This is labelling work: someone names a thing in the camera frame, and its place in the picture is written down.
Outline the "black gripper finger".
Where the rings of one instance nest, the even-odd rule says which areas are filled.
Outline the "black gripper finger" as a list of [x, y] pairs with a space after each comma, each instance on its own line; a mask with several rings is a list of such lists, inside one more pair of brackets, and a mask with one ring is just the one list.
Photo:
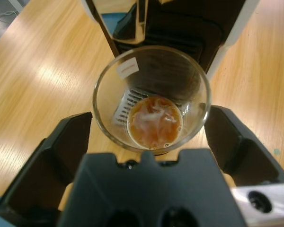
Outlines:
[[0, 217], [16, 227], [54, 227], [66, 187], [89, 143], [92, 114], [62, 119], [43, 139], [0, 198]]
[[284, 183], [283, 168], [233, 111], [211, 106], [204, 129], [219, 168], [237, 186]]

